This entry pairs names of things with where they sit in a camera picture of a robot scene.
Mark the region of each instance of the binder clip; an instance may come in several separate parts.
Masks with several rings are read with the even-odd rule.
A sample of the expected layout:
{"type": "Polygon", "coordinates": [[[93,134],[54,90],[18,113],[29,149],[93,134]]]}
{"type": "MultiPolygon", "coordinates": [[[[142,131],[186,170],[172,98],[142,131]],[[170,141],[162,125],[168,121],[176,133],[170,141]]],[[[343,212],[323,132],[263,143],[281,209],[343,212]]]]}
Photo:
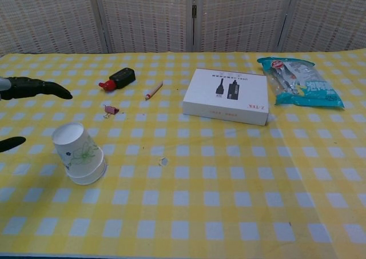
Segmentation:
{"type": "Polygon", "coordinates": [[[105,111],[105,114],[103,115],[103,117],[107,119],[112,114],[113,115],[117,114],[119,112],[119,109],[114,106],[104,105],[104,111],[105,111]]]}

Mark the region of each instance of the plastic bag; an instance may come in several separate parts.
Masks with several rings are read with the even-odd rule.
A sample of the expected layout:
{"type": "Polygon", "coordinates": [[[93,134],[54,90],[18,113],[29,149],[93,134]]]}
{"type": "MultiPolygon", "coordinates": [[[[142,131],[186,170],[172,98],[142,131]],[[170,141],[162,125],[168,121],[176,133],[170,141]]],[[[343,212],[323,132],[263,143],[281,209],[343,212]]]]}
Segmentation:
{"type": "Polygon", "coordinates": [[[331,85],[314,68],[314,63],[293,58],[267,57],[257,60],[263,66],[276,93],[276,105],[344,107],[331,85]]]}

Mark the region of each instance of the white box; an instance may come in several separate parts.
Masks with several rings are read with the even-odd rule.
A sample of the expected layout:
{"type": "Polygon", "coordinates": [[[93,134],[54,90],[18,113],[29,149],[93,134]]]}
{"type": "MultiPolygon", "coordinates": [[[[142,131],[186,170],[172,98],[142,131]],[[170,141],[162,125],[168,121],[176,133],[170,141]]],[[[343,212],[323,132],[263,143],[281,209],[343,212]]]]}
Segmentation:
{"type": "Polygon", "coordinates": [[[183,113],[263,126],[268,117],[266,77],[196,69],[183,99],[183,113]]]}

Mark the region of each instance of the woven panel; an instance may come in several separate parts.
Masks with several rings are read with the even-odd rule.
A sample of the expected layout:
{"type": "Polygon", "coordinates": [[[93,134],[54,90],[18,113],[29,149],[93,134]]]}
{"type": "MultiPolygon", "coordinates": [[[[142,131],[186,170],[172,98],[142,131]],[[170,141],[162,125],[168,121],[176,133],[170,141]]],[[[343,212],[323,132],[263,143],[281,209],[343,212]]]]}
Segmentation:
{"type": "Polygon", "coordinates": [[[186,0],[102,0],[112,52],[185,50],[186,0]]]}
{"type": "Polygon", "coordinates": [[[201,51],[269,51],[285,0],[204,0],[201,51]]]}
{"type": "Polygon", "coordinates": [[[0,56],[101,52],[90,0],[0,0],[0,56]]]}
{"type": "Polygon", "coordinates": [[[284,51],[366,47],[366,0],[298,0],[284,51]]]}

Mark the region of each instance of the paper cup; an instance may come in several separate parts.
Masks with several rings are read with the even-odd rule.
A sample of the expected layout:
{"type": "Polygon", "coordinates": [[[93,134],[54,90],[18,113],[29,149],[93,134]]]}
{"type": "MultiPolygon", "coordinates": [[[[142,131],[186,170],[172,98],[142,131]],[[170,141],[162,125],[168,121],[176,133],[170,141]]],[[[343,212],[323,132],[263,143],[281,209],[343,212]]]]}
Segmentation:
{"type": "Polygon", "coordinates": [[[72,122],[57,128],[52,141],[65,166],[67,175],[77,184],[91,184],[103,175],[103,151],[89,136],[83,125],[72,122]]]}

